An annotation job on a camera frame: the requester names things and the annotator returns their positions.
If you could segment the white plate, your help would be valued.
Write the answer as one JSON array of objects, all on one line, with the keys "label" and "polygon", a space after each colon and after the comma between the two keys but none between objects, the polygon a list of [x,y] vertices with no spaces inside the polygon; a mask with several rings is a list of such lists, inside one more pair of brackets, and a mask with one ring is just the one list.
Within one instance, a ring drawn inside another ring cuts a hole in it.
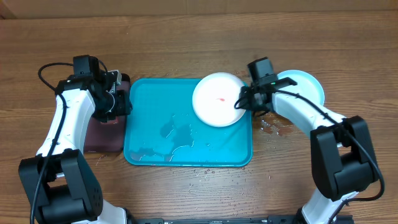
[{"label": "white plate", "polygon": [[195,87],[192,96],[196,116],[213,127],[222,128],[239,121],[245,109],[236,109],[244,82],[237,76],[216,72],[203,78]]}]

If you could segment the light blue plate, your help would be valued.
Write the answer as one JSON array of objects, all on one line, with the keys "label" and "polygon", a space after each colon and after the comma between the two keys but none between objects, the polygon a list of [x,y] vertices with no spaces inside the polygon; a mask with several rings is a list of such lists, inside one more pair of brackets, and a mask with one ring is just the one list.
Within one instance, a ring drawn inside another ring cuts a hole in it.
[{"label": "light blue plate", "polygon": [[304,97],[320,105],[325,103],[325,92],[320,82],[311,74],[301,70],[286,70],[277,75],[278,79],[291,78],[297,82]]}]

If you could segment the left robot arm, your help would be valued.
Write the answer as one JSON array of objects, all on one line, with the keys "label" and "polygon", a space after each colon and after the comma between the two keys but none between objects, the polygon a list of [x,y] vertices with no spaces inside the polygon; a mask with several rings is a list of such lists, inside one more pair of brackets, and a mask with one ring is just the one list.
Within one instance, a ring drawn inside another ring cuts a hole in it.
[{"label": "left robot arm", "polygon": [[30,203],[31,223],[135,223],[128,209],[103,198],[100,183],[84,158],[91,118],[100,122],[129,115],[125,77],[94,56],[70,64],[73,74],[50,89],[56,109],[49,132],[34,157],[21,160],[19,177]]}]

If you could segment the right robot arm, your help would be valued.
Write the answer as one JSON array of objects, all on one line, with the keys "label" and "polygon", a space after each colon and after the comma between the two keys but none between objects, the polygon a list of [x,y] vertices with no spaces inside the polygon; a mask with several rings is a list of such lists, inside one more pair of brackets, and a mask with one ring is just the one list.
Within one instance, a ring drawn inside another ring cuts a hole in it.
[{"label": "right robot arm", "polygon": [[324,106],[320,82],[301,70],[275,73],[271,61],[248,64],[251,84],[241,88],[236,109],[288,119],[310,140],[316,189],[295,215],[267,217],[268,223],[353,223],[341,216],[351,202],[381,198],[386,184],[377,164],[368,125],[360,116],[347,118]]}]

